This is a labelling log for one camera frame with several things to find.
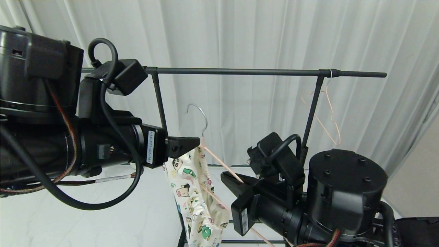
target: garment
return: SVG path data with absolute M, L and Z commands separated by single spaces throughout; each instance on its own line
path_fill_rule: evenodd
M 203 188 L 213 193 L 213 185 L 200 147 L 163 165 L 166 178 L 182 214 L 189 246 L 218 247 L 230 213 Z

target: clothing rack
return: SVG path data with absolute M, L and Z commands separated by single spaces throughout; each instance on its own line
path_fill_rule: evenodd
M 167 131 L 165 110 L 163 108 L 162 94 L 160 92 L 160 83 L 158 79 L 159 74 L 193 74 L 193 75 L 253 75 L 253 76 L 316 76 L 316 88 L 314 90 L 313 101 L 308 114 L 305 133 L 303 135 L 302 150 L 300 162 L 305 163 L 308 147 L 306 146 L 313 123 L 314 113 L 316 112 L 317 101 L 319 99 L 320 90 L 323 85 L 325 77 L 333 78 L 339 76 L 353 76 L 353 77 L 377 77 L 384 78 L 387 73 L 380 72 L 360 72 L 360 71 L 341 71 L 338 69 L 216 69 L 216 68 L 159 68 L 159 67 L 144 67 L 145 71 L 151 75 L 154 84 L 155 96 L 157 98 L 158 112 L 162 127 Z M 82 68 L 82 73 L 90 73 L 94 68 Z M 183 216 L 180 216 L 181 234 L 177 247 L 184 247 L 187 243 L 186 232 L 184 227 Z M 283 240 L 270 240 L 271 243 L 288 243 Z M 260 240 L 223 240 L 221 243 L 264 243 Z

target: beige wall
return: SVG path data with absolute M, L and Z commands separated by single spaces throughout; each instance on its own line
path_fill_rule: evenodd
M 388 182 L 384 198 L 403 217 L 439 216 L 439 117 Z

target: curtain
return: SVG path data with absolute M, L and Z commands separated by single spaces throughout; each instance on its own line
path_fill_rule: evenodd
M 438 1 L 1 4 L 2 24 L 67 39 L 83 49 L 93 38 L 105 37 L 120 58 L 143 65 L 387 72 L 384 79 L 331 80 L 328 94 L 341 144 L 334 145 L 314 121 L 308 157 L 331 148 L 350 149 L 389 173 L 413 144 L 439 90 Z M 96 53 L 101 61 L 110 59 L 105 47 Z M 83 66 L 90 67 L 88 58 Z M 272 131 L 282 138 L 303 135 L 309 104 L 301 95 L 315 86 L 314 77 L 160 75 L 160 80 L 169 134 L 201 135 L 202 115 L 192 109 L 185 114 L 189 103 L 197 104 L 209 120 L 206 143 L 227 164 L 244 163 L 247 148 Z M 160 126 L 150 78 L 131 95 L 108 100 Z M 316 115 L 336 137 L 325 97 Z

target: white marble surface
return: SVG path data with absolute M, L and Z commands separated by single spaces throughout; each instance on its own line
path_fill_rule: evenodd
M 238 173 L 252 174 L 250 168 L 233 169 Z M 230 205 L 235 196 L 220 181 L 223 168 L 211 167 L 210 171 L 216 194 Z M 111 167 L 104 172 L 100 177 L 128 174 L 132 169 L 128 166 Z M 98 203 L 117 197 L 130 182 L 126 179 L 61 188 L 78 200 Z M 256 224 L 255 228 L 270 240 L 281 240 L 277 233 L 265 225 Z M 175 202 L 161 168 L 145 169 L 139 185 L 126 200 L 101 211 L 70 208 L 47 191 L 0 199 L 1 247 L 174 247 L 179 236 L 180 221 Z M 241 237 L 229 224 L 223 239 L 258 238 L 252 232 Z

